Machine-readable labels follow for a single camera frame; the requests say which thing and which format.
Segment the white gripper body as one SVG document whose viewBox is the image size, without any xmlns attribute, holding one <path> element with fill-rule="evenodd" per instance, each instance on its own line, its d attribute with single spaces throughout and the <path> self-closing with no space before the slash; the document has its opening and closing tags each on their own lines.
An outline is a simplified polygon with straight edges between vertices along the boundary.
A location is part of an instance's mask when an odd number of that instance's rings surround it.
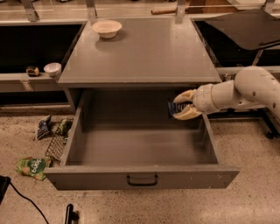
<svg viewBox="0 0 280 224">
<path fill-rule="evenodd" d="M 213 84 L 207 84 L 200 86 L 192 98 L 192 104 L 201 113 L 212 114 L 218 112 L 219 109 L 214 105 L 212 99 L 212 88 Z"/>
</svg>

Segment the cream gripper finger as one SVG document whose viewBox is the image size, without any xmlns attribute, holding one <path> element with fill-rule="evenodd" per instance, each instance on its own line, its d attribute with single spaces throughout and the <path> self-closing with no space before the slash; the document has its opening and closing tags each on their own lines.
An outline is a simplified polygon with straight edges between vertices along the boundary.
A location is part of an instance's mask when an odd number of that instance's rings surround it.
<svg viewBox="0 0 280 224">
<path fill-rule="evenodd" d="M 191 89 L 191 90 L 186 90 L 185 92 L 177 95 L 173 102 L 174 103 L 184 103 L 184 102 L 192 102 L 193 101 L 193 97 L 196 93 L 195 89 Z"/>
<path fill-rule="evenodd" d="M 184 121 L 196 118 L 200 115 L 201 112 L 199 112 L 193 105 L 187 105 L 181 112 L 174 114 L 173 117 Z"/>
</svg>

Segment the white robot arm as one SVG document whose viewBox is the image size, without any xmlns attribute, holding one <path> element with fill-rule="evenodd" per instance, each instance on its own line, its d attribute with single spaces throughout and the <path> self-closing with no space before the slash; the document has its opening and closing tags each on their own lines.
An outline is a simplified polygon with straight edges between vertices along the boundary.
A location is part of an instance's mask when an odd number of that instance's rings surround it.
<svg viewBox="0 0 280 224">
<path fill-rule="evenodd" d="M 190 120 L 223 109 L 269 109 L 280 118 L 280 82 L 259 66 L 247 66 L 233 80 L 206 84 L 177 95 L 174 103 L 190 102 L 172 116 Z"/>
</svg>

